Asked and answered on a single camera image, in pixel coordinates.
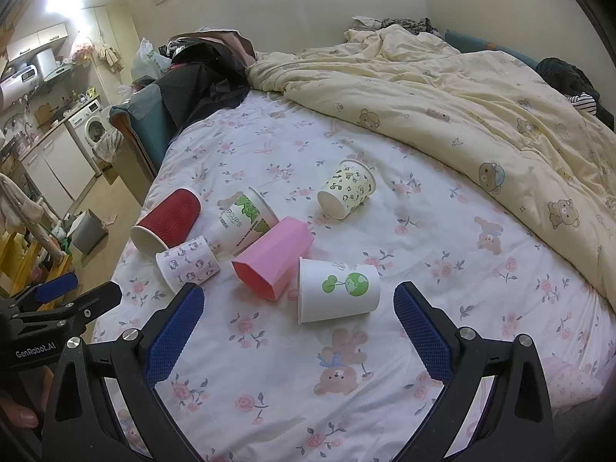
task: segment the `cabinet door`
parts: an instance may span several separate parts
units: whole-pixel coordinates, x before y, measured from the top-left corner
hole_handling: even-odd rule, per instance
[[[73,199],[65,191],[58,179],[56,179],[47,162],[45,162],[40,146],[33,149],[27,155],[23,166],[32,182],[41,191],[45,201],[53,208],[55,214],[59,217],[64,217],[64,214],[69,211],[73,204]]]
[[[67,27],[64,22],[38,32],[39,43],[42,47],[67,36]]]
[[[74,200],[94,177],[94,170],[79,150],[64,124],[42,143],[45,161]]]
[[[34,33],[30,36],[26,36],[26,38],[22,38],[21,40],[17,40],[11,44],[6,46],[6,54],[8,56],[8,62],[12,62],[15,59],[19,59],[22,55],[31,52],[34,49],[40,47],[41,44],[38,40],[38,34]]]

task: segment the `striped clothing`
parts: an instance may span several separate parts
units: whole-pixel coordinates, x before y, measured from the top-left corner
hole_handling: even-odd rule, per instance
[[[597,115],[597,102],[585,92],[581,95],[566,95],[565,97],[574,105],[575,109],[585,110],[593,116]]]

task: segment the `white cup with green print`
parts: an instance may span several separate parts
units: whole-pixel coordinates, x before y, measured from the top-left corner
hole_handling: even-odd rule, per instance
[[[381,298],[376,267],[300,257],[298,320],[330,320],[374,311]]]
[[[237,254],[278,223],[278,217],[255,189],[248,188],[225,210],[206,235],[210,248]]]
[[[323,211],[334,219],[344,219],[377,188],[370,169],[354,159],[343,159],[316,199]]]

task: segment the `bed sheet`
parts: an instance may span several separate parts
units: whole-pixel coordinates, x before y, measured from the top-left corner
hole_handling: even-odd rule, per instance
[[[373,168],[377,189],[339,221],[322,213],[316,193],[347,157]],[[477,185],[409,146],[253,91],[171,144],[142,216],[180,186],[203,205],[191,237],[206,233],[235,191],[253,186],[280,218],[306,220],[312,258],[372,264],[381,276],[374,313],[298,325],[295,284],[278,302],[265,301],[235,276],[231,257],[219,257],[221,272],[202,285],[203,316],[169,379],[156,386],[208,462],[393,458],[442,389],[393,312],[393,290],[406,280],[485,338],[531,335],[553,408],[596,397],[611,369],[616,318],[606,299]],[[131,242],[113,281],[122,302],[98,319],[94,342],[140,328],[172,298]],[[316,394],[331,369],[320,353],[334,331],[354,339],[365,360],[353,366],[351,392]],[[488,391],[483,383],[452,450],[470,439]],[[144,451],[117,392],[114,403],[129,440]]]

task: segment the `pink cup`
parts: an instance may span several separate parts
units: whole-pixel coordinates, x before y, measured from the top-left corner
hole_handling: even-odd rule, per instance
[[[233,269],[258,296],[276,301],[297,276],[300,257],[313,241],[306,222],[285,217],[239,254]]]

